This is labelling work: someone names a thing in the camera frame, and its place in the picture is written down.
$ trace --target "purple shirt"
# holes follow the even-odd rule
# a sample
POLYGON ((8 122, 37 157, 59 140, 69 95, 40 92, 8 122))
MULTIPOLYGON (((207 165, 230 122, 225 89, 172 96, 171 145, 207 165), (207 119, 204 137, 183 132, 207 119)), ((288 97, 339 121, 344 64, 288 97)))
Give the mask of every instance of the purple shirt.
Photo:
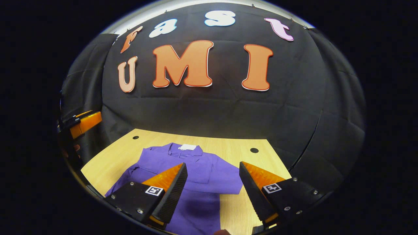
POLYGON ((242 182, 239 169, 200 146, 181 150, 170 143, 142 151, 139 161, 128 168, 112 188, 109 196, 129 181, 145 180, 181 163, 186 163, 187 180, 166 230, 180 235, 212 235, 220 230, 219 194, 239 194, 242 182))

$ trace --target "wooden table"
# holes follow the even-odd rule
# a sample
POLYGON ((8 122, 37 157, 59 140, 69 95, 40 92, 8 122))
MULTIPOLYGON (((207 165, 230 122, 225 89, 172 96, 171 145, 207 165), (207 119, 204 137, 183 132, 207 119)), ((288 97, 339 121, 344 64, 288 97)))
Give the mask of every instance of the wooden table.
MULTIPOLYGON (((82 168, 82 173, 104 196, 122 173, 138 161, 143 148, 169 143, 199 145, 204 152, 216 154, 238 168, 240 162, 245 161, 284 179, 291 178, 283 162, 265 139, 207 138, 140 129, 132 130, 97 154, 82 168), (256 148, 259 152, 252 153, 251 148, 256 148)), ((262 225, 244 187, 239 195, 220 195, 220 217, 221 229, 226 229, 233 235, 251 234, 253 227, 262 225)))

